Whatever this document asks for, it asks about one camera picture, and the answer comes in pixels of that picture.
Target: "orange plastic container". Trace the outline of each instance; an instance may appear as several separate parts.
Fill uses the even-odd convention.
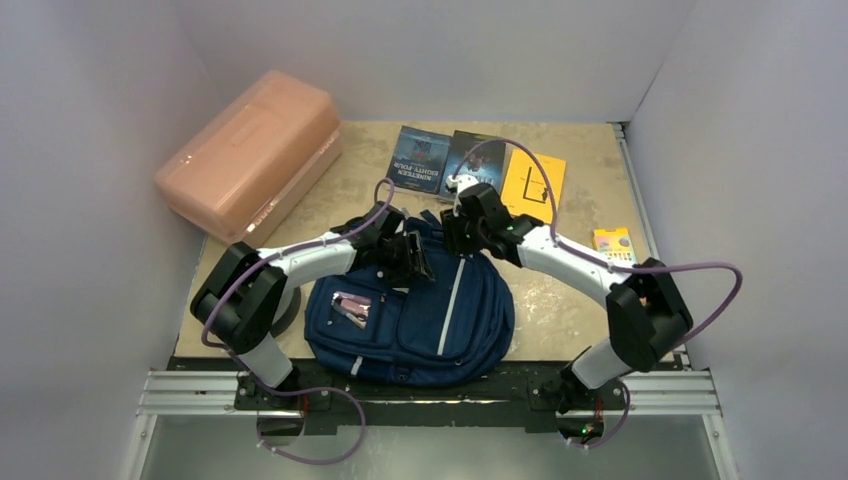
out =
[[[168,205],[227,243],[261,246],[341,153],[330,95],[269,72],[156,173]]]

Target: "white wall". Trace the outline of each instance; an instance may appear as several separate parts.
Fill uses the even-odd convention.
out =
[[[701,0],[629,130],[663,257],[736,262],[691,345],[743,478],[845,478],[848,3]],[[701,317],[729,275],[681,280]]]
[[[0,476],[112,480],[201,241],[153,173],[217,94],[167,0],[4,1],[0,51]]]
[[[629,120],[694,0],[173,0],[221,97],[276,68],[358,119]]]

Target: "table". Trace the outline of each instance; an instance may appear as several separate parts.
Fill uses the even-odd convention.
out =
[[[519,141],[536,153],[567,161],[557,231],[591,246],[595,228],[627,227],[637,257],[648,256],[645,235],[633,200],[624,159],[612,125],[482,122],[345,122],[344,152],[301,200],[266,246],[283,246],[312,239],[330,227],[363,215],[373,203],[374,184],[388,169],[401,125],[452,134],[466,130]],[[433,198],[398,192],[392,204],[411,214],[445,208]],[[194,296],[226,249],[209,238],[203,248],[189,292]],[[507,360],[543,361],[574,358],[608,335],[603,308],[571,287],[507,262],[495,263],[512,290],[516,324]],[[312,284],[302,287],[301,311],[277,338],[292,358],[312,358],[303,339],[303,309]],[[174,356],[225,357],[219,349],[200,343],[201,324],[183,314]]]

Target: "dark book cover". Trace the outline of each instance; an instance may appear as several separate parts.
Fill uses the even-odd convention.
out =
[[[445,186],[445,180],[447,180],[448,175],[454,174],[456,166],[459,165],[462,159],[465,158],[465,155],[475,145],[493,138],[496,137],[460,130],[453,132],[450,149],[448,150],[448,159],[445,163],[445,174],[439,188],[440,199],[453,202],[454,194],[448,192]],[[506,145],[501,142],[488,143],[474,151],[468,161],[462,166],[459,173],[472,175],[481,183],[488,183],[495,187],[495,190],[500,193],[503,183],[505,159]]]
[[[386,176],[397,188],[437,194],[442,182],[451,137],[401,127]]]

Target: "navy blue bag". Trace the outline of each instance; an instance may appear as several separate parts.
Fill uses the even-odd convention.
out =
[[[485,375],[506,355],[515,310],[503,278],[484,255],[450,254],[438,220],[422,216],[404,228],[420,233],[435,283],[416,278],[403,293],[377,266],[318,280],[304,330],[318,363],[381,383],[447,386]],[[364,328],[334,308],[337,292],[370,301]]]

